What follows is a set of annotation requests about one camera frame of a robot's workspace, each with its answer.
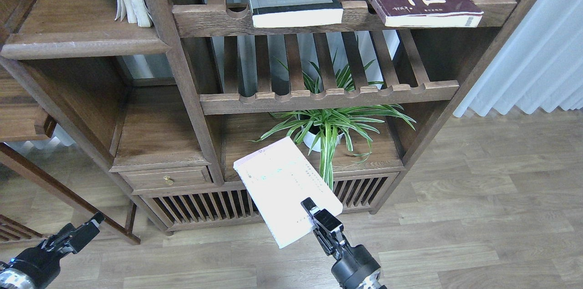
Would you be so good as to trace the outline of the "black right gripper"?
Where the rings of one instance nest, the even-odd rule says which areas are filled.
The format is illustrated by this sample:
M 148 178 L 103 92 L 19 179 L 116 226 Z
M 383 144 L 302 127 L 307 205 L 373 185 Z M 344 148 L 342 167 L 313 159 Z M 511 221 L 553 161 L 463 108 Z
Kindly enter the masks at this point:
M 313 233 L 326 255 L 337 261 L 331 272 L 342 289 L 381 289 L 381 266 L 363 245 L 350 246 L 341 233 L 343 224 L 327 209 L 319 208 L 312 198 L 306 198 L 301 206 L 308 213 L 315 228 Z M 342 240 L 334 237 L 341 235 Z

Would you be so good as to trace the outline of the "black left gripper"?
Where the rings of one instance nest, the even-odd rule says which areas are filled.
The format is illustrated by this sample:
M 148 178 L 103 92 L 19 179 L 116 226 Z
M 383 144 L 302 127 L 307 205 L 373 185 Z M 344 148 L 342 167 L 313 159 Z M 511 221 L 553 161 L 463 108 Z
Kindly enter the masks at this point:
M 79 253 L 100 232 L 104 221 L 98 212 L 79 227 L 66 224 L 35 247 L 23 250 L 4 265 L 1 271 L 2 289 L 46 289 L 60 274 L 60 260 L 68 253 Z

